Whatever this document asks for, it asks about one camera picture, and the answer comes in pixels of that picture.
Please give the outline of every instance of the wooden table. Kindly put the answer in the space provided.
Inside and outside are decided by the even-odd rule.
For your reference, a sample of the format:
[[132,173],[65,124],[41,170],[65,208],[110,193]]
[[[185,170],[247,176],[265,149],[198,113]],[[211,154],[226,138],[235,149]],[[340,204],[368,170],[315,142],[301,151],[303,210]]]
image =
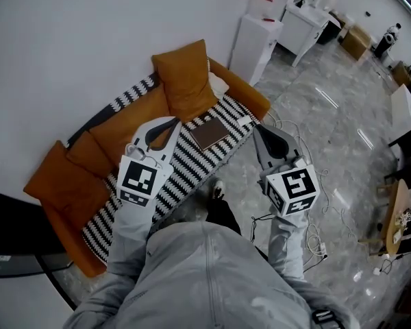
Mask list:
[[402,225],[396,226],[396,217],[405,212],[410,207],[410,193],[406,183],[403,179],[395,182],[390,186],[381,187],[386,190],[390,190],[390,202],[388,203],[388,210],[385,216],[385,221],[382,225],[382,230],[379,239],[360,239],[360,243],[379,243],[383,242],[386,247],[386,252],[370,253],[370,256],[382,254],[389,254],[394,256],[399,250],[401,238],[397,243],[393,243],[393,236],[400,230],[401,235],[405,228]]

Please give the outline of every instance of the shoe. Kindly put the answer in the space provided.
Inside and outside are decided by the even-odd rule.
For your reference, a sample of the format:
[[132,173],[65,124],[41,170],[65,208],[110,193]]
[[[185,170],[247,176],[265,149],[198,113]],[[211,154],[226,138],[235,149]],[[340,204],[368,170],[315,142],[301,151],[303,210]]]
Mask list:
[[212,199],[222,200],[224,198],[225,183],[217,178],[212,185]]

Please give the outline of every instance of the black and white marker cube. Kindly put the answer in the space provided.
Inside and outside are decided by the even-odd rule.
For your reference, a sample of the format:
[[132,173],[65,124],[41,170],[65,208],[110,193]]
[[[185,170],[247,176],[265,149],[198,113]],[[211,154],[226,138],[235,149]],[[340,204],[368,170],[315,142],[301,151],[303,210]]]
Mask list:
[[265,189],[266,195],[282,216],[310,209],[320,195],[312,164],[268,175]]
[[117,197],[141,207],[147,207],[171,176],[173,167],[154,160],[135,160],[123,155],[117,178]]

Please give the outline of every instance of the marble floor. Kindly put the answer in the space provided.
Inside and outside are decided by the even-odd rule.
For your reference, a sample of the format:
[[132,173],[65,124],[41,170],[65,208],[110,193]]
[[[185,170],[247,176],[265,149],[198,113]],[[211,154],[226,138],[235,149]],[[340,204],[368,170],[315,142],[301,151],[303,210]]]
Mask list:
[[[292,135],[299,131],[316,170],[324,174],[328,170],[321,177],[326,194],[320,195],[310,211],[310,221],[326,244],[328,258],[305,276],[348,305],[364,329],[373,329],[392,312],[411,276],[411,255],[396,261],[388,275],[374,276],[373,268],[381,267],[383,259],[368,257],[365,246],[356,240],[377,235],[376,224],[386,211],[388,197],[377,195],[376,186],[383,184],[384,175],[396,166],[387,143],[390,94],[397,86],[370,53],[356,62],[336,41],[315,45],[295,68],[290,66],[292,57],[276,47],[256,88],[270,100],[271,114],[284,121],[278,126],[283,124]],[[267,117],[265,122],[272,124],[273,120]],[[251,217],[265,215],[271,208],[257,184],[259,172],[253,139],[249,138],[216,174],[225,178],[225,199],[248,239]],[[167,223],[205,219],[206,195],[205,184]],[[257,223],[254,243],[265,253],[269,228],[268,221]],[[305,249],[306,268],[320,259],[310,257]],[[56,277],[76,302],[100,279],[89,280],[74,266]]]

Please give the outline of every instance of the brown notebook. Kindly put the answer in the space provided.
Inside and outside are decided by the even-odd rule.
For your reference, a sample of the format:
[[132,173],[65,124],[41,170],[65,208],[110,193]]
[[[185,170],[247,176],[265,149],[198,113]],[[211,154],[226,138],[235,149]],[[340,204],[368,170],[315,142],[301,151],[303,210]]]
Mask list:
[[229,134],[228,129],[217,117],[210,119],[208,122],[190,131],[190,135],[203,151],[229,136]]

